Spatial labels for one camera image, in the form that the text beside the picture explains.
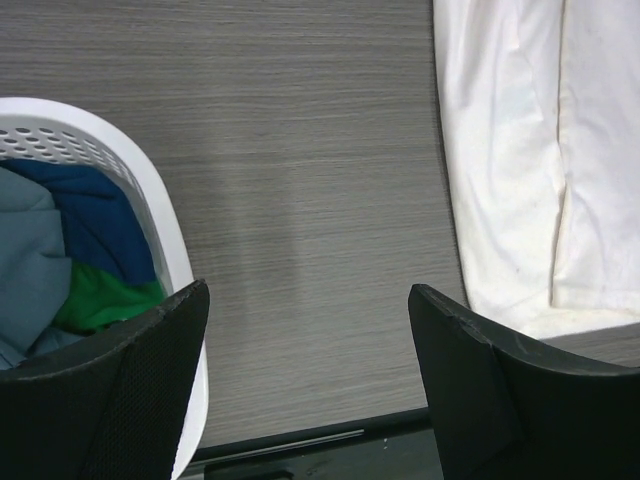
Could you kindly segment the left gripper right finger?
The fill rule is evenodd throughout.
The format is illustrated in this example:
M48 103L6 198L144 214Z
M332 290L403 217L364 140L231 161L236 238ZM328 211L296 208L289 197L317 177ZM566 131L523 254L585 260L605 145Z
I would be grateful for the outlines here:
M635 479L639 372L484 318L425 284L408 311L447 479Z

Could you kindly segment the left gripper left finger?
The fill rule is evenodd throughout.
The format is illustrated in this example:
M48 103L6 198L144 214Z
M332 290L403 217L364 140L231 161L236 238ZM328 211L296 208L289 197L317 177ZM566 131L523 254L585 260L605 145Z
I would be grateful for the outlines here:
M204 431L209 290L1 373L4 479L177 479Z

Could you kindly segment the cream white t shirt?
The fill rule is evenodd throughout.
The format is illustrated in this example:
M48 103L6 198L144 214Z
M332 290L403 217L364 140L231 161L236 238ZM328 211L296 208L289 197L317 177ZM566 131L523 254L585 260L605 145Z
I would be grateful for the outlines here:
M437 1L471 309L535 338L639 320L639 5Z

